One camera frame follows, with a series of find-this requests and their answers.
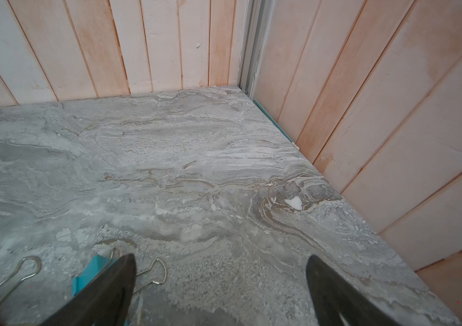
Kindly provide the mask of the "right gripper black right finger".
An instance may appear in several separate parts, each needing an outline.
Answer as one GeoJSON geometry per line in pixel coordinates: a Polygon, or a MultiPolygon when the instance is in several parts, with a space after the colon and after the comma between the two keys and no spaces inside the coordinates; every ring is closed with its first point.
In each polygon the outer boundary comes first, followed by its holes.
{"type": "Polygon", "coordinates": [[[397,325],[316,255],[306,279],[319,325],[397,325]]]}

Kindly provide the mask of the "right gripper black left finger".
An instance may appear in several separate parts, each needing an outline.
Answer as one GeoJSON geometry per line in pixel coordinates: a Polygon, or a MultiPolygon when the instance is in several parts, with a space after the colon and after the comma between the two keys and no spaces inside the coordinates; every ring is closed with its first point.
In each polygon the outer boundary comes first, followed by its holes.
{"type": "Polygon", "coordinates": [[[123,325],[132,300],[137,265],[119,258],[42,325],[123,325]]]}

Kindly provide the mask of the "teal binder clip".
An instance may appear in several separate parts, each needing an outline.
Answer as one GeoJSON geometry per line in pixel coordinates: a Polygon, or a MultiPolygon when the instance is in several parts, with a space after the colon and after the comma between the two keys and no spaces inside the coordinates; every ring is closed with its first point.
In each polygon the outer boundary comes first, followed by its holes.
{"type": "MultiPolygon", "coordinates": [[[[72,279],[72,296],[77,295],[81,290],[83,290],[87,285],[89,285],[101,272],[103,272],[108,267],[110,267],[111,264],[113,264],[114,262],[115,262],[115,257],[113,254],[110,256],[110,258],[106,258],[101,255],[95,255],[92,258],[92,261],[85,267],[83,273],[80,276],[72,279]]],[[[148,269],[138,272],[137,277],[152,271],[153,267],[157,264],[159,264],[162,267],[162,270],[164,272],[164,276],[162,277],[162,279],[158,281],[150,280],[146,282],[140,287],[137,287],[133,291],[133,294],[137,294],[138,292],[142,291],[149,285],[163,285],[167,281],[168,279],[167,267],[165,263],[159,258],[153,260],[153,262],[148,267],[148,269]]]]}

